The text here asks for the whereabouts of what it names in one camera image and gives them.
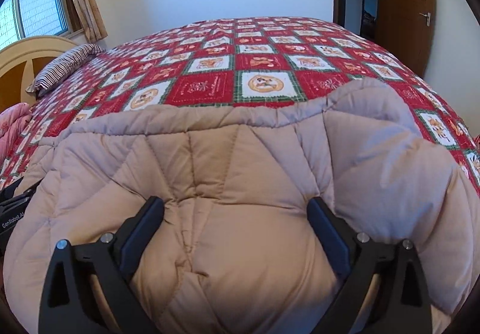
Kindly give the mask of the red patchwork bed quilt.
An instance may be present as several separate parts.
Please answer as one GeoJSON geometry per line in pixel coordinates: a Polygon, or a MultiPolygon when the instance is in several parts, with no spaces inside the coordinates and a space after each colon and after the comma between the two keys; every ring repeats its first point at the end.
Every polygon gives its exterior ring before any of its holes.
{"type": "Polygon", "coordinates": [[[394,54],[334,23],[262,17],[191,23],[88,60],[33,105],[1,162],[1,184],[24,174],[42,138],[85,119],[159,104],[284,107],[367,77],[390,85],[422,136],[445,146],[479,183],[479,149],[464,121],[394,54]]]}

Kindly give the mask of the pink folded blanket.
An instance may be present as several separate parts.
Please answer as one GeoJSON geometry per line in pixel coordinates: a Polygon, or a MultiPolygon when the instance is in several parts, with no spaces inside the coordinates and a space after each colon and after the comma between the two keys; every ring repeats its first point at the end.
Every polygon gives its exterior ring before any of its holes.
{"type": "Polygon", "coordinates": [[[0,161],[3,163],[13,146],[32,118],[26,102],[17,103],[1,113],[0,161]]]}

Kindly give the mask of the brown wooden door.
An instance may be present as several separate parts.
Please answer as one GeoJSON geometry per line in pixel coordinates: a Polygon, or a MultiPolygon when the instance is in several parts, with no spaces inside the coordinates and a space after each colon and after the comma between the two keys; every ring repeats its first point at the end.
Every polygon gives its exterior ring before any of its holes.
{"type": "Polygon", "coordinates": [[[436,0],[377,0],[375,42],[420,77],[431,55],[436,0]],[[431,12],[431,26],[419,13],[431,12]]]}

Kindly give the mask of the lilac quilted puffer jacket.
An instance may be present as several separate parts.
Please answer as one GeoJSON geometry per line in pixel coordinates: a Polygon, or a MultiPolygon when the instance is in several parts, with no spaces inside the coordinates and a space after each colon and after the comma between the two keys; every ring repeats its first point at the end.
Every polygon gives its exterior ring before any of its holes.
{"type": "Polygon", "coordinates": [[[307,221],[321,197],[358,232],[418,249],[442,332],[479,275],[479,194],[372,78],[291,107],[153,106],[40,141],[7,244],[8,305],[38,328],[55,244],[96,241],[152,196],[165,220],[132,288],[166,333],[306,333],[340,281],[307,221]]]}

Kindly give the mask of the cream wooden headboard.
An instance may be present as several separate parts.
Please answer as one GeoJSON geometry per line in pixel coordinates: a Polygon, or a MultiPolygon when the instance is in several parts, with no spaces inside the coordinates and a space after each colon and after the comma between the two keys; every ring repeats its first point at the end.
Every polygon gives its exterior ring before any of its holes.
{"type": "Polygon", "coordinates": [[[1,50],[1,111],[15,104],[32,105],[35,94],[26,92],[37,74],[53,59],[78,43],[64,37],[27,37],[1,50]]]}

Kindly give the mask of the striped pillow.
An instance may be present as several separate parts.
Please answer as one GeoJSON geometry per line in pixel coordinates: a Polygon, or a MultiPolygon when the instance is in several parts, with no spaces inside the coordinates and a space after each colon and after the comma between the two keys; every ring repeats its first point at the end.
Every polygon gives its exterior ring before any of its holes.
{"type": "Polygon", "coordinates": [[[37,98],[42,97],[58,87],[86,62],[104,51],[105,49],[93,43],[76,46],[66,51],[42,68],[25,92],[37,98]]]}

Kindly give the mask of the blue framed window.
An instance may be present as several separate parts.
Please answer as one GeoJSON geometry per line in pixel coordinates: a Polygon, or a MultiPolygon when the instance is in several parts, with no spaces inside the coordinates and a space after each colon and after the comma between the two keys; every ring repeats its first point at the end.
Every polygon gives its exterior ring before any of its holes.
{"type": "Polygon", "coordinates": [[[3,0],[1,48],[27,37],[74,33],[68,0],[3,0]]]}

